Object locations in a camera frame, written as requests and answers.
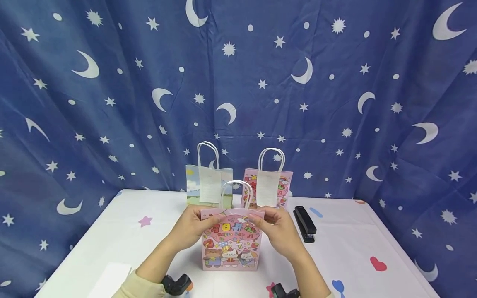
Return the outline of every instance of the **blue heart print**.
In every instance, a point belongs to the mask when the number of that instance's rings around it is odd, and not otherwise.
[[[313,207],[310,208],[310,211],[312,211],[314,214],[316,214],[316,216],[318,216],[319,218],[323,217],[323,214],[321,214],[318,210],[316,210]]]

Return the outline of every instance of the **blue fabric backdrop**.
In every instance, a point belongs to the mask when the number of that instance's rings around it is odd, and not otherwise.
[[[295,196],[367,201],[442,297],[471,297],[476,12],[470,0],[2,1],[0,297],[32,297],[118,190],[185,189],[204,140],[236,179],[281,148]]]

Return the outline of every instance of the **pink star print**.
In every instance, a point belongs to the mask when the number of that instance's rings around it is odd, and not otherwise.
[[[152,217],[144,216],[143,219],[138,221],[138,223],[141,224],[141,227],[150,226],[151,225],[151,220],[152,220]]]
[[[269,287],[267,287],[267,291],[269,292],[269,298],[273,298],[273,293],[271,292],[271,289],[275,286],[275,283],[272,282]]]

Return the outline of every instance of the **red heart print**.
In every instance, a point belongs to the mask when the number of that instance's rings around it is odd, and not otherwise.
[[[371,264],[373,265],[374,269],[376,269],[376,271],[386,271],[386,264],[378,260],[376,257],[371,257],[369,260],[371,261]]]
[[[204,246],[207,248],[213,248],[214,247],[214,241],[212,239],[207,239],[204,241]]]

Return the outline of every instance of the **paper gift bag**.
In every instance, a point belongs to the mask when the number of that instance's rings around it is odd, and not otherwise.
[[[262,170],[263,157],[268,150],[276,151],[281,156],[280,168],[277,172],[266,172]],[[245,169],[244,178],[252,187],[252,205],[258,206],[283,206],[288,202],[291,177],[293,172],[282,172],[285,165],[285,153],[278,148],[265,148],[259,155],[258,170]],[[245,206],[247,190],[242,191],[242,206]]]
[[[227,185],[233,183],[243,185],[252,192],[251,186],[241,180],[232,180],[223,185],[224,194]],[[201,219],[223,214],[226,217],[221,223],[211,227],[202,234],[202,268],[218,271],[255,271],[260,256],[262,231],[249,219],[250,214],[263,218],[265,212],[249,210],[250,196],[245,208],[219,208],[200,211]]]
[[[201,166],[200,147],[205,145],[215,153],[216,168],[213,168],[213,161],[209,167]],[[197,144],[197,165],[186,165],[187,178],[187,204],[205,205],[218,207],[222,186],[226,181],[233,179],[232,169],[219,169],[218,150],[211,142],[200,142]],[[232,187],[227,187],[224,193],[223,206],[232,208]]]

